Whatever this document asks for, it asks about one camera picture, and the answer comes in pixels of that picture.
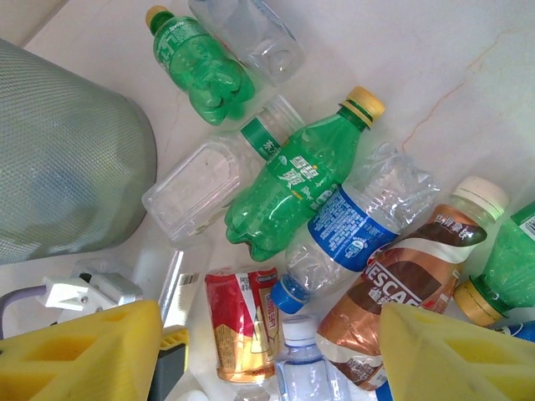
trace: red can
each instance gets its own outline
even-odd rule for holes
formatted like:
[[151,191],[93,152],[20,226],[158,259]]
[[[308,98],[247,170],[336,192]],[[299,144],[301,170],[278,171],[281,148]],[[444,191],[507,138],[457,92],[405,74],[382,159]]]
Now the red can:
[[219,378],[258,383],[275,374],[278,310],[271,299],[277,269],[231,268],[206,275]]

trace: black object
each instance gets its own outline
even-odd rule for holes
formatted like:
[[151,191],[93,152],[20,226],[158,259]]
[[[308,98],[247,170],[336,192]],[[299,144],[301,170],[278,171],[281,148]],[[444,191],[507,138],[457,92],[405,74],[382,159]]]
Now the black object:
[[160,350],[156,369],[150,384],[148,401],[164,401],[178,383],[186,366],[186,345]]

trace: yellow bottle cap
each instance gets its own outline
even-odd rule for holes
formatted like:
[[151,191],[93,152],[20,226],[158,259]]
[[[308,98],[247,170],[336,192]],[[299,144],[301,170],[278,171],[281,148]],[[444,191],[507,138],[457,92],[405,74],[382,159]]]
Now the yellow bottle cap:
[[[374,121],[385,112],[385,106],[381,101],[377,99],[374,94],[361,86],[357,86],[349,92],[347,99],[342,105],[351,111],[351,113],[362,119],[366,125],[368,125],[368,128],[371,128]],[[359,110],[359,108],[364,109],[369,116]]]
[[165,8],[164,6],[152,6],[151,8],[149,8],[149,11],[147,11],[147,15],[145,16],[145,23],[147,24],[147,27],[149,27],[149,29],[150,23],[152,22],[152,18],[154,18],[157,13],[161,13],[162,11],[169,10],[167,10],[167,8]]
[[468,280],[463,282],[453,293],[453,299],[459,308],[478,326],[490,326],[503,315],[494,309]]

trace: plastic packaging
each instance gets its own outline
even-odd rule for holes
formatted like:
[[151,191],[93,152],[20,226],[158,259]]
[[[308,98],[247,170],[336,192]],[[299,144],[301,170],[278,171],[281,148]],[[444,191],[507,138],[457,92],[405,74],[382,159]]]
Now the plastic packaging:
[[377,249],[427,211],[438,190],[412,158],[381,145],[293,238],[288,274],[272,291],[277,306],[295,313],[310,297],[327,296],[355,279]]
[[297,315],[283,321],[287,352],[277,357],[281,401],[345,401],[351,399],[347,379],[316,345],[318,320]]
[[378,340],[380,313],[398,302],[443,313],[462,264],[486,240],[509,199],[479,177],[463,180],[449,205],[438,205],[414,233],[372,258],[318,329],[318,346],[343,374],[365,390],[385,380]]
[[374,95],[357,87],[337,114],[291,135],[254,184],[232,202],[225,216],[227,239],[246,242],[254,261],[286,248],[295,231],[345,180],[360,134],[383,111]]
[[189,0],[204,27],[271,85],[287,81],[303,63],[303,50],[262,0]]
[[209,136],[180,160],[143,195],[145,208],[174,242],[201,232],[303,126],[286,99],[274,97],[243,128]]
[[485,270],[456,289],[461,310],[489,326],[515,307],[535,306],[535,202],[507,219],[498,232]]
[[175,17],[154,6],[146,23],[155,36],[154,55],[173,82],[190,96],[196,112],[209,124],[240,119],[243,103],[255,87],[246,71],[194,18]]

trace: green plastic bottle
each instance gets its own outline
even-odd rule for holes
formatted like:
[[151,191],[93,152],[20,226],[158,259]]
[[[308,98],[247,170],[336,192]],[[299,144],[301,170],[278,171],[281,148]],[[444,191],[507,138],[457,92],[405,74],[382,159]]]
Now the green plastic bottle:
[[480,326],[497,322],[515,307],[535,306],[535,202],[502,224],[485,270],[461,284],[454,298]]
[[374,95],[357,87],[338,113],[290,136],[254,184],[232,202],[225,216],[227,239],[246,242],[254,261],[286,248],[345,180],[360,134],[384,111]]
[[154,55],[173,82],[188,92],[196,112],[209,124],[240,119],[243,103],[255,94],[243,67],[194,18],[175,17],[154,6],[146,15],[154,39]]

